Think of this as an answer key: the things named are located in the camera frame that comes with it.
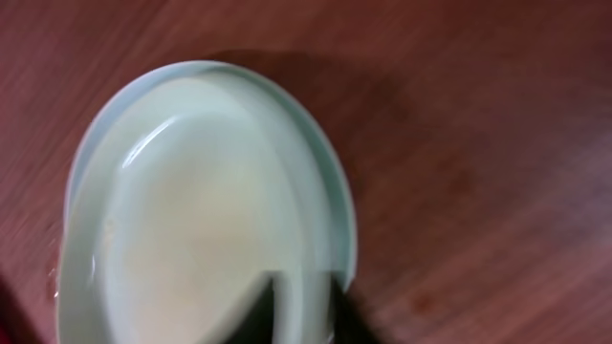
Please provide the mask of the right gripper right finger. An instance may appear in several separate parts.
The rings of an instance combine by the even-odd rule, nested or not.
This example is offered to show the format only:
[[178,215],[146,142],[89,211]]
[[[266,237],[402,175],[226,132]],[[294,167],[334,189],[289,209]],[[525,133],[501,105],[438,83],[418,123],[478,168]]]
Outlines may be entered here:
[[336,344],[391,344],[366,321],[358,303],[343,290],[334,273],[330,274],[329,313]]

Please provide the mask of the pale blue plate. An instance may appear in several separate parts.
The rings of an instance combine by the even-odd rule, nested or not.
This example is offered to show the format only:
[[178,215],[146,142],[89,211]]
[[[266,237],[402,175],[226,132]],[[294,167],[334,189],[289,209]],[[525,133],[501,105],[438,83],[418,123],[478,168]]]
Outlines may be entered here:
[[330,211],[290,113],[221,72],[146,92],[96,149],[60,268],[62,343],[218,343],[271,276],[273,341],[326,337]]
[[121,113],[137,98],[159,84],[209,70],[222,70],[244,77],[276,98],[289,112],[289,118],[311,149],[324,181],[332,210],[331,234],[336,271],[339,272],[343,287],[349,289],[358,270],[358,225],[353,195],[336,150],[312,114],[293,95],[266,76],[228,62],[188,60],[164,65],[135,78],[104,104],[85,131],[74,154],[64,193],[62,238],[66,240],[69,237],[69,221],[85,169],[104,136],[121,117]]

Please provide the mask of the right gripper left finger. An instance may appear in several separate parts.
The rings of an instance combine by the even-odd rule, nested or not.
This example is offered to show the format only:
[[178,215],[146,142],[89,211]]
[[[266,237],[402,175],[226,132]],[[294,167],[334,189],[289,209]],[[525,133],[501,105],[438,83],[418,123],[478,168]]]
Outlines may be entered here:
[[223,344],[272,344],[275,307],[275,274],[269,274],[265,288],[258,294],[239,325]]

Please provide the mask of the red plastic tray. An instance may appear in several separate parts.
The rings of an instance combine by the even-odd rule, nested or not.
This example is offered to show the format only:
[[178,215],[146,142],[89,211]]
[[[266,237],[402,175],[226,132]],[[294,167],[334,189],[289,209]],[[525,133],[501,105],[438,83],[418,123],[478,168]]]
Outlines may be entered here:
[[1,344],[24,344],[28,331],[20,318],[20,310],[4,281],[1,281]]

